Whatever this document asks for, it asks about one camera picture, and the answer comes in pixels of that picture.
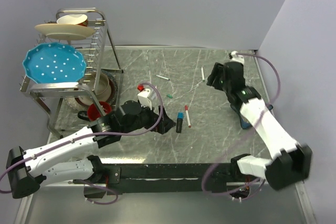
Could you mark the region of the black marker blue tip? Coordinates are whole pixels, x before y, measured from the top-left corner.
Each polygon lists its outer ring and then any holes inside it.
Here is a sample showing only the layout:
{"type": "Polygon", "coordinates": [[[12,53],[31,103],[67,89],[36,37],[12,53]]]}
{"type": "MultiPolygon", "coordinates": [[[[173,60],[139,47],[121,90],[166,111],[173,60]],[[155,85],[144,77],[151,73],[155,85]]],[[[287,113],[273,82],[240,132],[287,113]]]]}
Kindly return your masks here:
{"type": "Polygon", "coordinates": [[[181,133],[182,132],[182,125],[183,125],[183,119],[182,118],[177,118],[177,120],[176,120],[176,133],[181,133]]]}

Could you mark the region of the white pen green tip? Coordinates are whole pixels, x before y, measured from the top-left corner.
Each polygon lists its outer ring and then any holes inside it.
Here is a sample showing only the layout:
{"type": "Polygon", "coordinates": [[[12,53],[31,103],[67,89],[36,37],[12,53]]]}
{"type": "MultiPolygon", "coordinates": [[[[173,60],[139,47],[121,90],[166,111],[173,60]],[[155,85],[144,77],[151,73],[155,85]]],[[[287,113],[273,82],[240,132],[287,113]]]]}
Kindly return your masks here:
{"type": "Polygon", "coordinates": [[[202,75],[202,81],[205,82],[205,74],[203,66],[201,66],[201,75],[202,75]]]}

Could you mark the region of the blue marker cap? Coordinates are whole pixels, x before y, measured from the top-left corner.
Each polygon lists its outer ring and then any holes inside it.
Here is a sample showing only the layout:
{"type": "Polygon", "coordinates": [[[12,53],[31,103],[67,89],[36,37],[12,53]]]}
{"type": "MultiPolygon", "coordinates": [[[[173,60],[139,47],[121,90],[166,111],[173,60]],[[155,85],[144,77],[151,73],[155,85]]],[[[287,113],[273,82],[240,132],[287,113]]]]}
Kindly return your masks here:
{"type": "Polygon", "coordinates": [[[182,119],[182,118],[183,118],[183,113],[182,113],[182,112],[179,112],[177,118],[178,118],[178,119],[182,119]]]}

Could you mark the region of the white pen red tip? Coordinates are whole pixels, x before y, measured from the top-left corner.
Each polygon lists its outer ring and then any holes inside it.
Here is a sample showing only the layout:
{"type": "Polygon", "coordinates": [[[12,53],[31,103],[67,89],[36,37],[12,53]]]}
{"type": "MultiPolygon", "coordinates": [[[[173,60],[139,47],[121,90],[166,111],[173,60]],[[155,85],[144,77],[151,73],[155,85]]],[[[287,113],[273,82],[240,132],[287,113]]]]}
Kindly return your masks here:
{"type": "Polygon", "coordinates": [[[187,119],[187,125],[189,128],[191,128],[191,120],[190,120],[190,115],[189,115],[189,111],[188,109],[185,110],[185,115],[186,115],[186,119],[187,119]]]}

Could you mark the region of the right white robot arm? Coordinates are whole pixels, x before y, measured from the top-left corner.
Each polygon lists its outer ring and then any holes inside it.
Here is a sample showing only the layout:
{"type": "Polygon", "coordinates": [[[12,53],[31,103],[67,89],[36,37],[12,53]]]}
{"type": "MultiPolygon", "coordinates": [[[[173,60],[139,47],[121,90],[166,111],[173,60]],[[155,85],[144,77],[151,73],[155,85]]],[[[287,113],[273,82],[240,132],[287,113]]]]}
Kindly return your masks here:
{"type": "Polygon", "coordinates": [[[300,145],[291,137],[272,115],[259,92],[246,85],[243,63],[235,60],[215,63],[207,85],[225,92],[241,125],[250,124],[270,154],[270,159],[250,154],[232,158],[229,173],[233,180],[242,181],[247,175],[252,175],[266,180],[272,189],[281,190],[309,177],[311,148],[300,145]]]}

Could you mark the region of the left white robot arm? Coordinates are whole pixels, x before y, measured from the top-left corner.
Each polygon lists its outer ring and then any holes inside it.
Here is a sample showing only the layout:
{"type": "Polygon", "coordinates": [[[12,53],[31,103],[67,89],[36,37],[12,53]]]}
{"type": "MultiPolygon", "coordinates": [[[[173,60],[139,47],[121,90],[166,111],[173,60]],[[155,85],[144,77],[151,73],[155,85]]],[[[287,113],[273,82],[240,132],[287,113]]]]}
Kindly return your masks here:
{"type": "Polygon", "coordinates": [[[88,156],[79,162],[68,159],[82,152],[98,150],[120,141],[122,136],[141,135],[146,132],[165,134],[176,123],[170,119],[163,106],[159,113],[140,102],[127,101],[105,116],[97,118],[76,133],[42,147],[23,150],[20,146],[8,153],[5,175],[8,176],[14,199],[27,197],[41,186],[69,180],[100,182],[104,168],[96,156],[88,156]]]}

